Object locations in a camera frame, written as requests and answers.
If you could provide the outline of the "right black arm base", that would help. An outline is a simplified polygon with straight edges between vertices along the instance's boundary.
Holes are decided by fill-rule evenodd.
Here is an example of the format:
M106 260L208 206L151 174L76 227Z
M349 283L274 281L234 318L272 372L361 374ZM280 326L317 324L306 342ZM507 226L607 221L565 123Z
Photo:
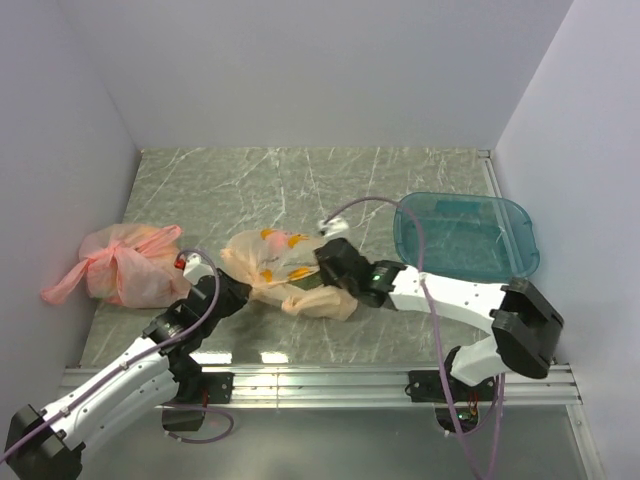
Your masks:
M408 372L409 383L405 387L405 394L412 403L434 404L436 421L447 432L454 433L453 418L448 410L444 389L437 370L412 370ZM491 402L488 410L490 414L496 406L499 380L489 378L479 385L468 385L450 378L451 397L454 401L456 416L465 435L471 434L483 425L479 404Z

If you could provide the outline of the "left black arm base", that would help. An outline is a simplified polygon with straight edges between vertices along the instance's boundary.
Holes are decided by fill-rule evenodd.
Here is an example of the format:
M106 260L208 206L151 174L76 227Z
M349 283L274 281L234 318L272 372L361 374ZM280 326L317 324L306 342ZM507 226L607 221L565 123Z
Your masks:
M179 433L199 431L208 414L222 417L227 427L219 437L228 436L235 426L235 420L218 406L228 405L231 401L234 375L230 372L206 373L198 378L181 383L178 393L163 405L162 427L174 438Z

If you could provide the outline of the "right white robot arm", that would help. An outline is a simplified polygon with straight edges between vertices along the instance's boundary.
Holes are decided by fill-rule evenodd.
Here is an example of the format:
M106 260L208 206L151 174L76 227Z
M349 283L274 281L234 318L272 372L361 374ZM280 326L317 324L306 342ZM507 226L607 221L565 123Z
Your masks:
M344 238L314 251L322 281L372 308L430 313L487 334L453 353L447 376L475 387L508 371L548 376L564 320L527 279L474 283L419 271L396 261L369 262Z

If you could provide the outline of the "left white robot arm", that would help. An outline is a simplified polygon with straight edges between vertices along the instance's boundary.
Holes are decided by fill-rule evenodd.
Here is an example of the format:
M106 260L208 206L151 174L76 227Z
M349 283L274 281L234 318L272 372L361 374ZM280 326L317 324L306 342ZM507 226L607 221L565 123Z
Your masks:
M165 403L202 407L210 382L191 354L247 304L250 293L249 285L222 270L202 277L84 384L41 409L27 405L16 412L2 462L21 479L76 479L90 438L118 418Z

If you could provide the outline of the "green netted melon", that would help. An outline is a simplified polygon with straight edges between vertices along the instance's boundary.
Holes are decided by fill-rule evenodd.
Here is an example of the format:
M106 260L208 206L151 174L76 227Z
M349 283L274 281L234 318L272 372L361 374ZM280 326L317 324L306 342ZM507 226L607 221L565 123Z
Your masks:
M315 272L305 277L295 278L293 280L290 280L289 284L303 291L309 291L309 290L313 290L313 289L321 288L325 286L322 280L321 274L319 272Z

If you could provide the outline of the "orange plastic bag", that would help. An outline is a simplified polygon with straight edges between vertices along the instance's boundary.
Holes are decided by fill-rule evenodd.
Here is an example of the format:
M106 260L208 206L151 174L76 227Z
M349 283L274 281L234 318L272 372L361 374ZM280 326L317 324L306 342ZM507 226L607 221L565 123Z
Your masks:
M286 230L245 230L227 242L220 258L230 277L251 286L251 299L293 316L345 321L358 302L323 284L314 252L325 243L320 236Z

